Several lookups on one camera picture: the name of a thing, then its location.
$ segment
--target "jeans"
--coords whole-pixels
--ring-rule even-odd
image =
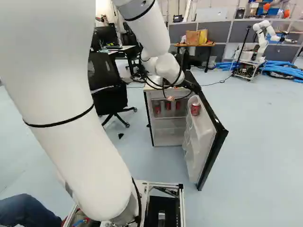
[[[60,227],[61,218],[34,197],[21,194],[0,200],[0,225],[13,227]]]

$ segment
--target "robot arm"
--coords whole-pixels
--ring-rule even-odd
[[[167,53],[157,1],[114,3],[142,43],[144,58],[155,58],[157,74],[173,82],[179,65]],[[4,0],[0,14],[1,80],[66,191],[93,220],[133,220],[139,211],[131,205],[137,204],[132,177],[100,125],[88,85],[95,1]]]
[[[271,41],[276,41],[276,42],[291,42],[295,43],[297,41],[291,40],[291,39],[285,39],[285,35],[288,35],[288,32],[283,32],[282,36],[277,36],[274,28],[271,26],[270,22],[268,20],[263,20],[260,23],[256,23],[253,25],[253,30],[257,33],[258,35],[258,42],[260,45],[260,48],[258,49],[258,53],[256,56],[256,61],[263,61],[264,58],[262,57],[264,54],[264,51],[266,50],[268,46],[268,40],[265,39],[265,35],[263,32],[263,29],[266,29],[267,33],[270,35],[270,40]]]
[[[282,4],[282,10],[284,12],[284,18],[288,18],[290,16],[289,2],[290,2],[290,0],[275,0],[271,3],[265,4],[263,6],[263,10],[264,10],[265,13],[267,13],[269,11],[270,7]]]
[[[158,2],[113,0],[113,3],[143,46],[141,58],[145,68],[170,83],[175,82],[180,67],[175,57],[168,53],[170,38]],[[181,72],[176,85],[183,79],[184,73]]]

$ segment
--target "cubicle partition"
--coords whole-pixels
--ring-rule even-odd
[[[212,56],[216,56],[216,61],[230,61],[233,53],[242,43],[246,34],[247,26],[253,26],[255,23],[261,22],[263,19],[233,19],[226,21],[214,22],[186,22],[173,23],[169,25],[169,36],[171,47],[169,51],[174,51],[174,44],[180,42],[181,37],[185,35],[187,30],[195,31],[208,29],[208,39],[216,42],[216,46],[212,49]],[[281,30],[290,32],[287,38],[297,40],[297,43],[277,43],[269,42],[269,46],[265,51],[267,60],[273,61],[290,61],[294,62],[300,50],[303,47],[303,20],[299,19],[269,19],[273,28],[279,35]],[[253,29],[247,38],[247,43],[258,44],[258,38],[255,36]],[[207,49],[196,48],[196,57],[203,61],[207,58]]]

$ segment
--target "light blue floor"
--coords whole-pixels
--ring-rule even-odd
[[[193,74],[201,85],[229,75],[198,69]],[[121,114],[131,127],[113,119],[106,131],[134,178],[185,185],[188,227],[302,226],[302,84],[259,76],[203,87],[229,135],[201,192],[188,181],[180,147],[152,147],[143,88],[127,92],[129,105],[138,108]],[[3,86],[0,128],[0,198],[29,193],[66,216],[72,200]],[[125,134],[121,140],[118,133]]]

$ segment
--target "open fridge door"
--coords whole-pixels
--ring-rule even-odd
[[[193,116],[191,105],[199,103],[200,113]],[[182,148],[190,181],[197,184],[200,191],[213,167],[221,146],[228,134],[214,111],[210,107],[203,92],[188,100],[186,130]]]

